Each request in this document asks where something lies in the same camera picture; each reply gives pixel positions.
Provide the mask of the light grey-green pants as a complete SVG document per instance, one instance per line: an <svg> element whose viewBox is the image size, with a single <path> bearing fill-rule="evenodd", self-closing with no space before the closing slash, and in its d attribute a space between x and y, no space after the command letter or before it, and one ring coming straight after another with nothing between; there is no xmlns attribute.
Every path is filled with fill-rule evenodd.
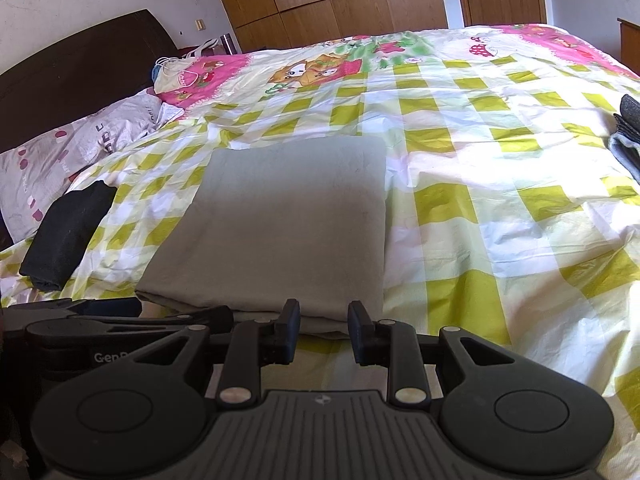
<svg viewBox="0 0 640 480"><path fill-rule="evenodd" d="M344 332L360 302L383 312L386 146L328 136L214 151L198 192L145 267L145 301L239 318L294 299L307 334Z"/></svg>

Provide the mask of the black folded garment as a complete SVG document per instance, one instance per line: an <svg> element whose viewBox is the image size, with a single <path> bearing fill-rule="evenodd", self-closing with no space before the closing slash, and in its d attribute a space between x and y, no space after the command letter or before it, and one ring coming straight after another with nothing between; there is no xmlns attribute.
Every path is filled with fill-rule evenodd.
<svg viewBox="0 0 640 480"><path fill-rule="evenodd" d="M59 292L80 265L90 240L110 210L117 188L104 181L66 193L44 215L20 266L32 287Z"/></svg>

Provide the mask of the white pink patterned pillow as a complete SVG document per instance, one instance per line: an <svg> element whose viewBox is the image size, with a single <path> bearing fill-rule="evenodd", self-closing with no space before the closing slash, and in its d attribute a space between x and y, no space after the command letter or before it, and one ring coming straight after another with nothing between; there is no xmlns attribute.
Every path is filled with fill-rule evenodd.
<svg viewBox="0 0 640 480"><path fill-rule="evenodd" d="M1 154L1 217L15 244L34 234L77 175L182 115L152 90L41 133Z"/></svg>

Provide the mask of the colourful checkered bed sheet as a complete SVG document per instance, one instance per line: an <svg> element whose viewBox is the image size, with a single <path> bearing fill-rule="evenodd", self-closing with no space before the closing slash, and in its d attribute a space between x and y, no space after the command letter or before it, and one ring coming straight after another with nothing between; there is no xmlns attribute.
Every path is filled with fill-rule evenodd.
<svg viewBox="0 0 640 480"><path fill-rule="evenodd" d="M114 202L59 292L1 254L3 310L136 297L138 318L229 309L24 396L1 391L1 452L25 479L634 479L639 474L639 182L608 149L628 68L546 25L351 36L209 55L203 91L81 171ZM386 146L383 312L432 337L431 403L386 402L387 370L344 332L262 368L256 405L217 386L239 318L140 299L145 267L214 151L328 136Z"/></svg>

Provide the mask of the dark wooden headboard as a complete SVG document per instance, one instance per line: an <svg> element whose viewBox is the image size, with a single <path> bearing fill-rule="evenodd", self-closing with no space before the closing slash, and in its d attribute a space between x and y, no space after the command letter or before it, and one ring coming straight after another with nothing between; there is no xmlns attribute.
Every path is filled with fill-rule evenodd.
<svg viewBox="0 0 640 480"><path fill-rule="evenodd" d="M1 74L1 149L148 88L155 61L178 53L148 10L76 32Z"/></svg>

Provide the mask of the cream cloth bag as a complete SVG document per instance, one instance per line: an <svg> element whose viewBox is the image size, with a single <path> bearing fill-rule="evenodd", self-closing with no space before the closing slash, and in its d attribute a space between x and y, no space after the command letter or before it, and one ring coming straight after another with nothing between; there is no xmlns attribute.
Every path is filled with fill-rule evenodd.
<svg viewBox="0 0 640 480"><path fill-rule="evenodd" d="M152 70L156 94L193 94L203 91L213 80L220 66L205 56L190 58L159 58Z"/></svg>

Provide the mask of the silver thermos bottle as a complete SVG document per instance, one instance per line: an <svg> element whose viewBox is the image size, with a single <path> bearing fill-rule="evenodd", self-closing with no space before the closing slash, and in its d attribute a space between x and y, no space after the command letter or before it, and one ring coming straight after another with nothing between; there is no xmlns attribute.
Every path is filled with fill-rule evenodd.
<svg viewBox="0 0 640 480"><path fill-rule="evenodd" d="M235 55L236 47L230 34L221 35L219 40L224 48L224 52L226 52L226 55Z"/></svg>

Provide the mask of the dark grey folded pants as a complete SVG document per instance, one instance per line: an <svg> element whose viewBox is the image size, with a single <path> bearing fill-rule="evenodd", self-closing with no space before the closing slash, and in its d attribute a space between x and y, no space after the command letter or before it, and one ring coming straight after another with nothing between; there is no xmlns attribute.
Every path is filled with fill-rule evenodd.
<svg viewBox="0 0 640 480"><path fill-rule="evenodd" d="M608 138L608 149L636 182L640 182L640 104L629 94L620 100L614 114L616 130Z"/></svg>

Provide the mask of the wooden side cabinet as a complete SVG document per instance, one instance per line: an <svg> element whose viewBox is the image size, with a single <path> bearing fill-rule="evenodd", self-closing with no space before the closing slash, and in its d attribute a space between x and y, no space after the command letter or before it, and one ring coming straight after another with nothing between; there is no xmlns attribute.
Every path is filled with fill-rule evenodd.
<svg viewBox="0 0 640 480"><path fill-rule="evenodd" d="M634 73L640 72L640 26L634 22L619 18L620 23L620 62Z"/></svg>

